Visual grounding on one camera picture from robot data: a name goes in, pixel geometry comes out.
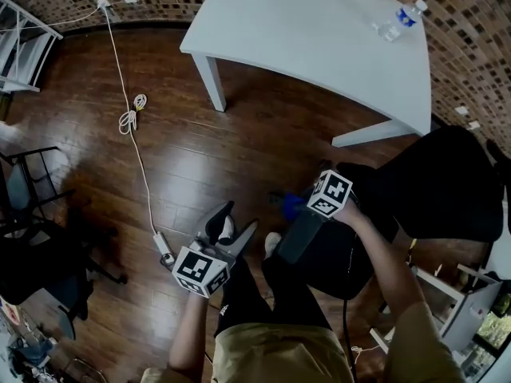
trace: white sneaker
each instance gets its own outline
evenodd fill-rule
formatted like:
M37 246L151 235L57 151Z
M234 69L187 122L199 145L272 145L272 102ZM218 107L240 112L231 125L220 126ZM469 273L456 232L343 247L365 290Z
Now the white sneaker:
M230 215L225 218L224 221L224 229L222 230L222 234L218 239L231 239L234 234L234 222Z
M277 244L280 243L281 239L282 235L279 233L268 233L264 240L264 250L266 251L264 259L269 259L271 257L275 247L277 247Z

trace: wooden floor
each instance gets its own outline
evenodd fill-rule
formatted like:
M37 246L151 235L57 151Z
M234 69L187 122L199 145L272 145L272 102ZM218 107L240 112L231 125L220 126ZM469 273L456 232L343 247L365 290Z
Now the wooden floor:
M238 225L255 217L260 220L248 261L262 293L269 294L259 271L262 242L269 231L284 230L285 222L266 194L276 189L301 191L311 184L322 158L378 167L417 138L332 148L333 136L385 118L307 83L226 61L219 62L219 70L228 111L215 112L192 59L179 51L183 36L178 30L115 32L130 100L138 93L149 99L139 114L136 136L154 221L178 251L187 245L193 225L205 211L235 200ZM95 223L117 227L119 235L104 256L109 269L129 276L127 286L97 280L89 319L75 322L75 342L61 339L55 361L63 365L80 356L102 369L111 383L139 381L146 367L164 366L186 293L159 264L137 156L129 137L117 130L126 108L109 35L64 39L53 49L39 86L40 93L15 94L7 122L0 125L0 150L8 154L57 145L61 152L48 155L56 183L77 189L70 203L90 200L84 212ZM409 242L399 234L395 244L406 249ZM478 243L420 241L414 261L427 270L444 263L441 276L449 276L455 263L477 262L484 250ZM343 304L317 296L342 340ZM218 306L219 301L215 296L212 304ZM374 346L368 331L381 302L375 280L350 302L352 345ZM57 303L45 291L23 307L57 339L61 337ZM211 356L217 315L211 307L207 348ZM359 376L363 380L380 376L383 362L379 349L363 353L357 364ZM205 370L207 381L211 372L207 362Z

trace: hand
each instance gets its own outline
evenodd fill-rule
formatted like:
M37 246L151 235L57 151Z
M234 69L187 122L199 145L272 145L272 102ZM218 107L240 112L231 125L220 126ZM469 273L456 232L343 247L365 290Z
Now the hand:
M362 212L358 209L355 202L350 198L348 198L346 204L344 204L344 208L339 213L334 215L334 219L340 221L341 223L345 223L350 227L353 227L353 224L362 217Z

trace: black office chair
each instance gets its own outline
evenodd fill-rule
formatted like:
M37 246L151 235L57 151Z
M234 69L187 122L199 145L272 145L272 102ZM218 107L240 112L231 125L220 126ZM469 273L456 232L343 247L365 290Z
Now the black office chair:
M488 153L496 161L493 167L497 171L497 174L501 178L501 182L505 186L509 201L511 198L511 159L508 158L492 140L488 140L486 142L486 148L488 149ZM511 231L511 215L508 215L508 228Z
M72 195L75 192L74 189L71 189L59 193L53 185L43 153L54 150L58 150L58 147L41 148L10 156L0 153L0 158L12 167L9 177L6 179L0 164L0 206L2 206L4 223L19 222L25 217L30 217L35 208L45 217L42 206L62 197ZM26 157L37 154L41 158L45 174L38 178L33 178ZM43 182L43 180L47 182L51 189L50 196L44 195L41 197L38 194L36 184Z
M353 181L362 212L390 243L398 223L417 239L490 243L501 235L501 178L463 128L440 128L378 169L340 163L337 170ZM276 252L310 286L336 298L354 298L373 274L353 230L309 211L299 214Z
M6 237L11 234L18 237ZM74 340L73 320L87 319L87 299L93 293L87 271L127 283L125 276L115 278L90 257L92 249L112 234L111 230L88 233L84 240L72 227L65 229L35 216L28 226L24 222L0 227L0 295L19 305L37 290L47 289L62 304L58 307L62 331Z

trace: water bottle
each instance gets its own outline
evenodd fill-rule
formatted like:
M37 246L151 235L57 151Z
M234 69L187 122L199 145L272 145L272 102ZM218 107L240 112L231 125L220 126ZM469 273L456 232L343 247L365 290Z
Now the water bottle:
M417 0L415 4L405 4L396 11L394 18L378 27L378 34L387 41L395 40L403 31L418 22L421 14L427 9L428 6L423 0Z

